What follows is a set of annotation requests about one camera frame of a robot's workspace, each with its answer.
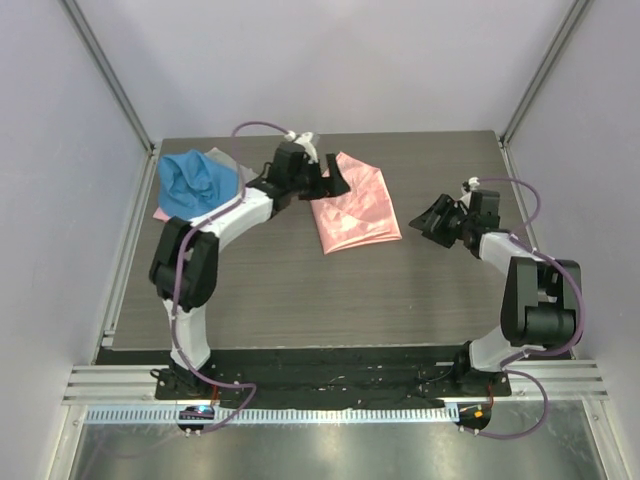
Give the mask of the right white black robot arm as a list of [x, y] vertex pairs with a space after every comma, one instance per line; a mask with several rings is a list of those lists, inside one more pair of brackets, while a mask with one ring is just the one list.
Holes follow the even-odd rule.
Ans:
[[465, 395], [516, 359], [566, 346], [578, 330], [579, 265], [546, 260], [518, 244], [500, 227], [499, 206], [496, 191], [469, 191], [459, 199], [442, 194], [409, 223], [445, 248], [460, 241], [505, 276], [499, 326], [454, 357], [451, 380]]

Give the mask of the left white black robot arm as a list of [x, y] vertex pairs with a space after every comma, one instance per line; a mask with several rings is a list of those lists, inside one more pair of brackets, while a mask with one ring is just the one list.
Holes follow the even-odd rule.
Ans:
[[149, 279], [166, 310], [171, 353], [156, 375], [162, 389], [193, 399], [217, 386], [206, 338], [206, 305], [218, 283], [219, 256], [253, 227], [270, 221], [293, 199], [336, 198], [350, 187], [329, 153], [318, 158], [313, 136], [288, 133], [260, 173], [224, 152], [162, 157], [160, 208], [164, 224]]

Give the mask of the pink satin napkin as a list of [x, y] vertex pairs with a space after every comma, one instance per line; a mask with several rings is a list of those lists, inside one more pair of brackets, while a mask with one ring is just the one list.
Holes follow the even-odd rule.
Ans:
[[381, 169], [344, 152], [337, 155], [337, 165], [350, 191], [311, 202], [323, 253], [401, 240]]

